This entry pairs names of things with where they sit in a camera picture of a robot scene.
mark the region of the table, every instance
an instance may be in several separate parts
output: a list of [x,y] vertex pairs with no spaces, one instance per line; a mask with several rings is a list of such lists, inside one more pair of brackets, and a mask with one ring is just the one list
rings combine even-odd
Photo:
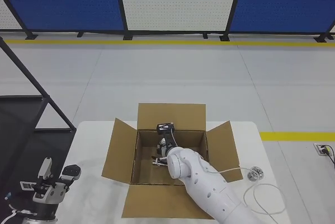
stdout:
[[[136,122],[127,122],[136,128]],[[223,122],[207,122],[210,130]],[[260,183],[276,185],[257,126],[252,122],[231,122],[235,146],[238,151],[241,167],[260,167],[265,177]],[[103,178],[101,171],[105,162],[114,122],[81,122],[65,165],[77,164],[82,169],[79,180],[70,187],[64,201],[59,205],[56,216],[58,223],[216,223],[214,220],[168,219],[168,218],[121,218],[128,184]],[[248,171],[242,170],[243,180],[230,183],[240,199],[252,182],[247,179]],[[260,186],[256,197],[268,212],[277,212],[284,208],[279,191],[272,186]],[[247,193],[247,203],[255,210],[261,211],[253,199],[252,190]],[[256,214],[265,223],[274,223],[266,215]],[[279,224],[289,224],[286,211],[273,215]]]

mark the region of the white floor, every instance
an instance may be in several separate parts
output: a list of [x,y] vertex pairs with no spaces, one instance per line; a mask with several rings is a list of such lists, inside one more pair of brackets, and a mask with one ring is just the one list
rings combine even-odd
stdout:
[[[335,132],[335,48],[10,47],[75,125],[136,120],[139,102],[194,102],[207,105],[208,121],[249,120],[265,132]],[[0,50],[0,95],[6,94],[38,92]],[[50,109],[39,127],[64,123]],[[319,157],[312,142],[264,144],[292,222],[335,224],[328,158]]]

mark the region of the cardboard box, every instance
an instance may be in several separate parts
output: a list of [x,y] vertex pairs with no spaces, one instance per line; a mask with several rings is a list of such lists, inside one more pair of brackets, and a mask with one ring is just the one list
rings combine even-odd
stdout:
[[[191,148],[217,170],[239,167],[230,122],[206,132],[206,105],[139,104],[138,129],[115,119],[102,176],[130,184],[123,218],[211,217],[173,180],[166,166],[152,165],[161,139],[157,124],[174,123],[178,146]],[[240,170],[223,173],[228,181],[243,179]]]

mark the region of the floor outlet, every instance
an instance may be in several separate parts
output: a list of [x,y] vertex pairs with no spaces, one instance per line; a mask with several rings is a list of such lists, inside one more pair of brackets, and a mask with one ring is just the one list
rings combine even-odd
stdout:
[[333,156],[333,153],[326,146],[324,146],[323,144],[314,143],[314,148],[317,151],[318,155],[320,155],[320,156],[328,156],[328,155],[326,155],[326,153],[322,152],[323,149],[328,150],[329,151],[329,155]]

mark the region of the black base foot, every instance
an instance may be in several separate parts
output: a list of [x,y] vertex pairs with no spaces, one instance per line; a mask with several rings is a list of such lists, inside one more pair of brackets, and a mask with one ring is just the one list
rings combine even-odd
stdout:
[[32,34],[30,36],[26,37],[26,40],[35,40],[37,38],[38,34]]
[[334,37],[333,37],[332,35],[330,35],[330,34],[327,35],[326,37],[327,37],[329,40],[333,40],[333,39],[334,39]]
[[219,39],[220,39],[221,41],[229,41],[229,37],[228,37],[228,36],[225,36],[225,35],[223,35],[223,36],[219,36]]
[[132,40],[133,36],[132,35],[124,35],[123,40]]
[[326,40],[324,38],[314,38],[318,43],[326,43]]

